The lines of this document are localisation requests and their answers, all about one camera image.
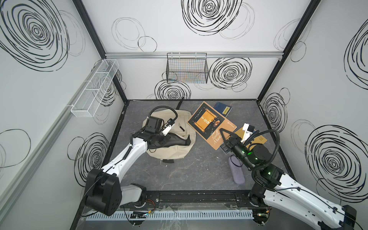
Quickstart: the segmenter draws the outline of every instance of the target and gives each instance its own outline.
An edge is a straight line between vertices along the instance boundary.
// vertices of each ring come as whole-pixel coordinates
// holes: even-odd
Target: black cable
[[[302,188],[300,188],[300,187],[293,187],[293,188],[283,188],[283,189],[275,189],[275,191],[282,191],[282,190],[287,190],[287,189],[297,189],[297,190],[302,190],[302,191],[304,191],[304,192],[307,192],[307,193],[309,193],[309,194],[311,194],[311,195],[313,195],[315,198],[317,198],[317,199],[319,199],[320,201],[322,201],[325,205],[327,205],[329,208],[331,208],[331,209],[334,209],[333,207],[331,207],[328,203],[326,203],[325,201],[323,201],[321,198],[319,198],[318,196],[316,196],[315,194],[313,194],[313,193],[311,193],[311,192],[309,192],[309,191],[307,191],[307,190],[305,190],[305,189],[302,189]],[[358,224],[358,222],[356,222],[353,218],[351,218],[350,216],[348,216],[348,215],[345,215],[345,214],[343,214],[343,213],[341,213],[341,212],[339,212],[339,211],[337,211],[337,210],[335,210],[335,212],[337,212],[337,213],[340,213],[341,215],[343,215],[343,216],[346,216],[347,218],[349,218],[349,219],[351,219],[352,221],[354,221],[359,227],[360,227],[360,229],[361,230],[363,230],[363,228],[360,226],[360,224]]]
[[[266,186],[264,186],[264,184],[262,182],[259,182],[256,178],[256,172],[260,169],[263,169],[267,166],[269,166],[271,164],[271,162],[275,159],[276,157],[276,154],[277,154],[277,151],[279,150],[279,147],[280,147],[280,135],[279,135],[279,132],[277,130],[266,130],[266,131],[263,131],[263,132],[260,132],[254,136],[250,136],[246,141],[245,141],[245,144],[244,145],[247,145],[248,143],[250,143],[250,138],[256,138],[262,134],[265,134],[265,133],[269,133],[269,132],[274,132],[276,134],[276,141],[275,141],[275,149],[273,150],[273,153],[272,153],[272,156],[271,158],[264,162],[263,164],[260,164],[258,166],[255,166],[253,169],[252,169],[252,179],[257,183],[259,184],[262,188],[264,189],[267,189],[267,190],[270,190],[270,191],[273,191],[275,192],[274,189],[272,188],[267,188]]]
[[[150,117],[150,116],[151,116],[151,114],[152,114],[156,109],[159,109],[159,108],[166,108],[166,109],[170,109],[171,111],[173,111],[173,112],[174,112],[174,114],[175,114],[175,118],[171,121],[171,123],[170,123],[169,125],[171,125],[172,123],[174,123],[174,121],[178,118],[178,113],[177,113],[175,110],[173,110],[173,108],[168,107],[168,106],[164,106],[164,105],[157,106],[157,107],[155,107],[154,109],[152,109],[152,110],[151,110],[151,112],[149,112],[148,117]]]
[[[127,158],[130,151],[132,150],[132,148],[133,148],[133,134],[130,135],[130,146],[129,146],[127,152],[125,153],[124,157],[122,157],[122,159],[120,161],[125,160]]]
[[[125,217],[127,218],[127,220],[129,221],[130,224],[134,224],[133,221],[131,221],[130,219],[128,219],[128,216],[127,216],[127,213],[125,212],[125,207],[123,205],[123,210],[124,210],[124,214],[125,214]]]
[[[98,211],[95,211],[94,213],[88,214],[88,215],[86,215],[86,216],[81,215],[81,217],[88,217],[88,216],[92,216],[92,215],[94,215],[94,214],[96,214],[96,213],[98,213]]]
[[[254,131],[244,142],[244,146],[249,145],[255,137],[258,137],[259,130]]]
[[[81,199],[81,201],[79,202],[79,205],[81,205],[82,204],[82,202],[83,202],[83,199],[84,199],[84,197],[87,195],[87,193],[91,190],[91,188],[100,180],[102,178],[102,176],[100,176],[92,185],[91,185],[91,187],[89,187],[89,189],[84,193],[84,195],[82,196],[82,199]],[[87,216],[92,216],[93,214],[96,214],[96,213],[98,213],[98,211],[96,211],[96,212],[94,212],[94,213],[92,213],[92,214],[88,214],[88,215],[86,215],[86,216],[83,216],[82,214],[81,214],[81,217],[87,217]]]
[[[248,147],[246,147],[249,152],[251,152],[250,148],[253,145],[263,145],[263,144],[261,144],[261,143],[252,143],[252,144],[250,144]]]
[[[236,167],[241,168],[241,167],[244,165],[244,163],[242,162],[242,163],[241,163],[241,165],[237,165],[237,164],[235,164],[235,163],[233,162],[233,160],[231,159],[231,157],[232,157],[232,156],[235,156],[235,157],[236,157],[236,159],[238,159],[238,160],[239,160],[239,158],[238,158],[235,154],[232,154],[232,155],[230,156],[230,161],[231,161],[231,163],[233,163],[233,165],[235,165]]]

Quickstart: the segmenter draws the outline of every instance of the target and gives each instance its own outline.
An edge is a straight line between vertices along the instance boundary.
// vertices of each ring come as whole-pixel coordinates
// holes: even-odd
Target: black elastic band
[[[231,161],[231,163],[233,163],[233,165],[235,165],[236,167],[239,167],[239,168],[241,168],[244,164],[242,163],[241,165],[237,165],[237,164],[235,164],[234,162],[233,162],[233,160],[231,159],[231,157],[232,156],[235,156],[236,157],[236,155],[234,155],[234,154],[232,154],[231,156],[230,156],[230,161]]]

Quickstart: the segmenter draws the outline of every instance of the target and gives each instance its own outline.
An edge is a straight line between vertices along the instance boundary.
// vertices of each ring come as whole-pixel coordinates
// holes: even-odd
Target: red wire
[[[153,212],[154,212],[156,209],[155,203],[153,202],[153,200],[150,200],[150,199],[147,199],[147,201],[153,204]]]

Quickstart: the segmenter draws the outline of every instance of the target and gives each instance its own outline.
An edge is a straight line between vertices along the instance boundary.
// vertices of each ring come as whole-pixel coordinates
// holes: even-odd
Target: black wire basket
[[[167,53],[167,83],[206,84],[208,75],[206,53]]]

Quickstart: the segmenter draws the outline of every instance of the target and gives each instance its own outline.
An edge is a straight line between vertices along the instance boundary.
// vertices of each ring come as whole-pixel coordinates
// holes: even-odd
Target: white plastic part
[[[168,125],[163,131],[162,131],[162,133],[163,133],[163,135],[164,136],[166,136],[167,134],[168,134],[168,132],[170,131],[170,129],[173,127],[173,126],[171,126],[171,125]]]
[[[121,202],[120,205],[125,205],[130,202],[137,202],[141,197],[142,189],[135,185],[128,185],[120,187],[121,189]]]
[[[297,202],[278,192],[271,192],[269,190],[266,190],[264,195],[265,198],[263,198],[263,201],[266,205],[282,210],[287,214],[300,219],[314,229],[321,230],[321,227],[318,225],[318,222],[321,221],[321,219]]]
[[[133,165],[138,157],[140,157],[147,150],[147,142],[145,142],[141,138],[133,138],[133,145],[130,153],[125,160],[120,161],[121,159],[123,159],[124,155],[128,151],[129,146],[130,144],[127,145],[125,149],[121,151],[119,155],[117,155],[112,161],[102,167],[104,172],[109,170],[107,172],[108,174],[115,173],[116,176],[119,178],[120,183],[128,169]]]
[[[248,127],[249,127],[249,124],[244,123],[243,128],[242,128],[244,131],[243,139],[241,140],[242,143],[244,143],[244,141],[246,141],[248,137],[250,137],[250,135],[252,135],[253,133],[253,132],[248,131]]]
[[[345,212],[342,210],[342,207],[338,204],[335,204],[329,200],[326,200],[325,198],[315,194],[311,190],[307,189],[303,185],[299,184],[297,181],[293,180],[288,174],[282,175],[280,178],[281,185],[276,185],[275,189],[284,189],[284,188],[291,188],[291,187],[300,187],[301,189],[304,189],[312,194],[314,194],[316,197],[327,203],[331,207],[336,207],[337,211],[345,214]],[[298,189],[286,189],[279,191],[279,193],[284,194],[285,196],[290,197],[292,200],[294,200],[297,204],[300,206],[303,206],[305,209],[310,211],[311,213],[315,214],[318,218],[320,218],[326,225],[328,225],[330,228],[339,228],[341,225],[339,224],[340,221],[344,222],[344,215],[333,212],[333,209],[328,207],[324,202],[313,196],[312,194],[298,190]],[[284,208],[290,208],[292,212],[294,212],[295,209],[294,206],[284,207]]]

